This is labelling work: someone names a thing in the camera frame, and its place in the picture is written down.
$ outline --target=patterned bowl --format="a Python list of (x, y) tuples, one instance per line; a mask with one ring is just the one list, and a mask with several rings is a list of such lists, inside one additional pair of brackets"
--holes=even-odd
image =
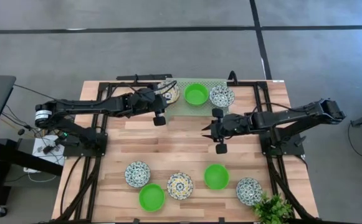
[(149, 179), (150, 169), (144, 162), (133, 162), (125, 169), (125, 181), (131, 187), (143, 187)]
[[(173, 81), (174, 80), (165, 80), (165, 81), (157, 84), (157, 88), (162, 88), (162, 87), (164, 87), (166, 85), (169, 85)], [(170, 85), (170, 86), (168, 86), (168, 87), (166, 87), (166, 88), (164, 88), (162, 90), (155, 91), (156, 94), (163, 94), (163, 97), (166, 98), (166, 101), (167, 101), (168, 104), (175, 103), (179, 98), (179, 86), (178, 86), (178, 84), (175, 84), (175, 86), (172, 89), (168, 90), (171, 86), (172, 85)]]
[(235, 101), (235, 93), (227, 86), (215, 86), (210, 91), (211, 103), (218, 107), (227, 107)]
[(167, 182), (167, 191), (169, 196), (176, 200), (187, 199), (193, 191), (192, 178), (182, 172), (171, 175)]
[(237, 198), (247, 206), (253, 206), (261, 201), (262, 187), (253, 178), (246, 177), (237, 183)]

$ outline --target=potted plant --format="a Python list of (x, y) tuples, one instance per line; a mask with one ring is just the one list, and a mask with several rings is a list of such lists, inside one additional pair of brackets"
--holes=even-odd
[(264, 224), (283, 224), (292, 214), (292, 206), (284, 201), (280, 195), (268, 198), (266, 192), (262, 200), (253, 206), (254, 213)]

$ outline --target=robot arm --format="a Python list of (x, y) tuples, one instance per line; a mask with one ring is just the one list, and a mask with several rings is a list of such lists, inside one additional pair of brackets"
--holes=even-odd
[(94, 128), (83, 128), (66, 119), (71, 114), (104, 114), (121, 118), (155, 112), (155, 126), (166, 124), (160, 116), (168, 106), (166, 99), (156, 94), (155, 86), (142, 88), (134, 93), (112, 96), (102, 101), (48, 101), (36, 105), (36, 126), (41, 129), (59, 129), (68, 135), (79, 138), (85, 148), (98, 149), (105, 144), (104, 133), (97, 133)]
[[(279, 112), (252, 112), (223, 115), (222, 110), (213, 109), (212, 115), (217, 118), (203, 130), (211, 130), (211, 138), (217, 145), (217, 153), (226, 153), (224, 140), (233, 136), (245, 134), (262, 134), (269, 131), (271, 145), (280, 144), (285, 138), (290, 138), (318, 124), (338, 124), (345, 115), (335, 101), (320, 100), (305, 106), (290, 108)], [(277, 125), (291, 123), (286, 128), (276, 128)]]

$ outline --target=black floor stripe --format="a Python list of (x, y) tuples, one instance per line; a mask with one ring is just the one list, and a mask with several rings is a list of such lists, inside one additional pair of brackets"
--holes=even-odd
[(256, 26), (197, 26), (197, 27), (125, 27), (125, 28), (88, 28), (88, 29), (8, 29), (0, 34), (98, 34), (126, 32), (198, 32), (198, 31), (264, 31), (281, 30), (362, 30), (362, 25), (353, 26), (259, 26), (257, 12), (253, 13)]
[(362, 30), (362, 25), (347, 26), (263, 26), (261, 30)]
[(261, 55), (262, 63), (264, 66), (265, 79), (271, 80), (272, 75), (270, 73), (268, 55), (267, 55), (267, 51), (265, 49), (264, 37), (262, 36), (260, 20), (259, 20), (258, 12), (257, 12), (257, 6), (255, 5), (254, 0), (250, 0), (250, 6), (251, 6), (253, 19), (254, 19), (255, 34), (257, 35), (257, 41), (258, 41), (258, 46), (260, 49), (260, 55)]
[(255, 30), (253, 26), (198, 26), (198, 27), (135, 27), (92, 29), (24, 29), (0, 30), (0, 34), (93, 34), (125, 32), (190, 32), (190, 31), (241, 31)]

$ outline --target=wood plank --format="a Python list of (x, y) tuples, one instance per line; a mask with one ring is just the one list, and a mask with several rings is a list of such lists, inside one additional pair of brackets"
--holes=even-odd
[[(95, 100), (97, 81), (83, 84), (81, 100)], [(271, 102), (290, 106), (285, 83), (267, 82)], [(243, 114), (255, 107), (251, 87), (232, 87), (236, 100), (230, 106), (231, 113)], [(114, 95), (130, 92), (127, 87), (117, 88)], [(273, 106), (274, 111), (284, 110)], [(95, 199), (93, 222), (215, 222), (225, 217), (232, 222), (257, 221), (251, 208), (241, 204), (236, 197), (236, 185), (243, 177), (257, 179), (264, 190), (270, 192), (266, 158), (261, 154), (258, 136), (238, 136), (227, 140), (228, 153), (217, 155), (215, 144), (201, 137), (209, 131), (201, 131), (210, 123), (210, 117), (174, 117), (169, 124), (154, 127), (153, 113), (130, 119), (109, 118), (107, 153), (102, 159)], [(75, 122), (89, 127), (92, 115), (77, 115)], [(52, 218), (59, 216), (60, 198), (69, 170), (75, 158), (67, 159), (56, 198)], [(185, 172), (194, 181), (190, 198), (175, 200), (166, 193), (162, 210), (145, 212), (138, 203), (139, 189), (130, 187), (124, 179), (124, 170), (133, 161), (144, 161), (151, 169), (151, 183), (159, 184), (166, 191), (171, 174)], [(293, 156), (285, 156), (290, 189), (309, 213), (317, 216), (309, 176), (305, 165)], [(230, 182), (224, 190), (210, 190), (204, 183), (203, 173), (209, 164), (223, 164), (229, 170)], [(76, 166), (64, 197), (64, 207), (69, 205), (79, 190), (83, 159)], [(88, 200), (84, 200), (82, 214), (85, 217)]]

